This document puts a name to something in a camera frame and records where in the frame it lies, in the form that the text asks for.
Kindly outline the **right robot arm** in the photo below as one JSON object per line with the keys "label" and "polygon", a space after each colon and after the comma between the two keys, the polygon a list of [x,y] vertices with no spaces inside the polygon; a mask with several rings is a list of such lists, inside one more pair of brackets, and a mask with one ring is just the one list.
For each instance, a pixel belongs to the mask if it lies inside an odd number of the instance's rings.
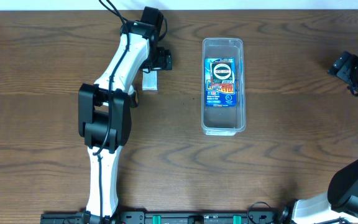
{"label": "right robot arm", "polygon": [[[328,74],[358,97],[358,56],[343,52]],[[328,191],[284,207],[278,223],[358,223],[358,159],[335,173]]]}

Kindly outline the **blue fever patch box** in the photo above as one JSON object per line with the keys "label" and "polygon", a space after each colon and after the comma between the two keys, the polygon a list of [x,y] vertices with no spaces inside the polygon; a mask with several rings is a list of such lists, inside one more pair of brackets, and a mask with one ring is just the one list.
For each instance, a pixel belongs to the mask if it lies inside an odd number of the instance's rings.
{"label": "blue fever patch box", "polygon": [[[235,84],[234,93],[224,93],[221,90],[211,88],[211,64],[213,62],[231,62],[234,69]],[[233,107],[237,104],[236,93],[236,70],[234,58],[206,58],[204,60],[204,91],[205,91],[205,105],[215,107]]]}

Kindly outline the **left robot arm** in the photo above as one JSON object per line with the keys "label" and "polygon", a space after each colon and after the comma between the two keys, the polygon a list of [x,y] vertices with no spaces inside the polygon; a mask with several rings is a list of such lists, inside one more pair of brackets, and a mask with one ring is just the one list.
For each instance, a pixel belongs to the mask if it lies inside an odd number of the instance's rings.
{"label": "left robot arm", "polygon": [[78,132],[90,161],[89,223],[108,223],[116,213],[119,156],[131,133],[131,108],[139,104],[132,83],[139,70],[172,69],[170,51],[158,46],[166,26],[166,19],[127,21],[107,69],[79,89]]}

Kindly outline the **white green Panadol box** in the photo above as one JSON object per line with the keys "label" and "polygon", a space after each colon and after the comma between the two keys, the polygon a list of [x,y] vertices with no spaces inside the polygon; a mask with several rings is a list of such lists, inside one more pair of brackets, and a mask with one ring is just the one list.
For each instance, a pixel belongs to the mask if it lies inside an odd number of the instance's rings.
{"label": "white green Panadol box", "polygon": [[146,70],[143,70],[142,90],[143,91],[157,91],[158,90],[158,71],[147,72]]}

